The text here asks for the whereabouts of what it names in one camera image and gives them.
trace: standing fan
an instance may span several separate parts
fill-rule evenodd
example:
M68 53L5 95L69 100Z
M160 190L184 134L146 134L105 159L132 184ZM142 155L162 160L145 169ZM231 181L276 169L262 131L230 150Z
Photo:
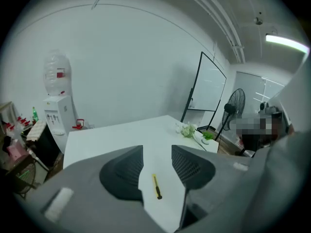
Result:
M215 138L215 141L219 137L222 130L230 130L229 123L231 120L240 117L243 113L245 106L245 93L242 89L237 89L232 93L231 97L228 100L228 103L225 104L225 111L222 120L222 128L219 130L218 135Z

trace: fluorescent light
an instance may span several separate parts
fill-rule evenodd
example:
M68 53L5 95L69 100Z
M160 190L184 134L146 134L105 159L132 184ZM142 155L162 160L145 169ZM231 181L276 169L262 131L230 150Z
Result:
M283 87L284 87L284 85L282 85L282 84L280 84L280 83L278 83L278 82L275 82L275 81L269 80L269 79L264 78L264 77L261 77L261 78L262 78L262 79L264 79L264 80L267 80L267 81L273 82L273 83L277 83L277 84L279 84L279 85L281 85L281 86L283 86Z
M269 97L267 97L267 96L265 96L265 95L263 95L263 94L260 94L260 93L258 93L258 92L256 92L256 94L261 95L261 96L263 96L263 97L265 97L265 98L270 99Z
M261 101L261 100L259 100L259 99L256 99L256 98L253 98L253 99L255 99L255 100L259 101L259 102L262 102L262 101Z
M305 46L305 45L303 45L303 44L301 44L299 42L290 40L288 38L280 37L280 36L277 36L277 35L267 34L266 35L266 41L274 42L274 43L279 43L279 44L282 44L282 45L286 45L288 47L300 50L300 51L302 51L302 52L304 52L306 54L309 54L309 52L310 52L310 49L307 46Z

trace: green bottle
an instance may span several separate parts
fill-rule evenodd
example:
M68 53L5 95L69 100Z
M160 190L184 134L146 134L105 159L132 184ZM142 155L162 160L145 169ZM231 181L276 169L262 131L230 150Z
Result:
M34 120L36 121L36 122L38 122L38 114L37 114L37 111L35 111L35 108L33 107L33 115L34 115Z

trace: white table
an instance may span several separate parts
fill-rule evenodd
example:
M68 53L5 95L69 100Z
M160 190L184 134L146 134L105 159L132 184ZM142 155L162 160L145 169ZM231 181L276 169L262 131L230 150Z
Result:
M176 133L176 124L181 123L170 116L161 116L70 132L64 168L97 155L143 145L144 167L139 176L138 187L142 191L144 209L165 231L174 232L180 223L185 188L172 166L172 145L184 145L204 151L195 140ZM195 136L201 141L201 133L195 132ZM211 140L209 145L203 146L207 151L217 153L216 141ZM156 174L163 196L161 200L156 198L152 174Z

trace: whiteboard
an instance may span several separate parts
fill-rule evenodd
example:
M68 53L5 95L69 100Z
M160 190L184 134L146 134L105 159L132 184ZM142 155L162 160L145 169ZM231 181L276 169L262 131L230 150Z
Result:
M200 64L188 109L216 111L225 87L225 81L224 74L210 58L201 52Z

